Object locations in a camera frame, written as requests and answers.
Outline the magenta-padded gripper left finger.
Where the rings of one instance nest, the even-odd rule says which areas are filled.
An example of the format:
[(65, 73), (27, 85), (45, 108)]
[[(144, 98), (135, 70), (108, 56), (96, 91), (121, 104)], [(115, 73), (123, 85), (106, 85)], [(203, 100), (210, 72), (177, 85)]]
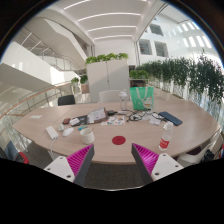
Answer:
[(87, 145), (67, 157), (59, 156), (45, 168), (45, 171), (82, 186), (94, 154), (94, 145)]

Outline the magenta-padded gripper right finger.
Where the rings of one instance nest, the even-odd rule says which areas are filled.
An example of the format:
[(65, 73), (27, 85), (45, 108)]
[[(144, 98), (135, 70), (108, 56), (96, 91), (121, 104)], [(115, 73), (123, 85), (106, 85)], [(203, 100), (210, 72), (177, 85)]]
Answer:
[(145, 185), (183, 169), (167, 153), (157, 154), (135, 143), (132, 144), (131, 153)]

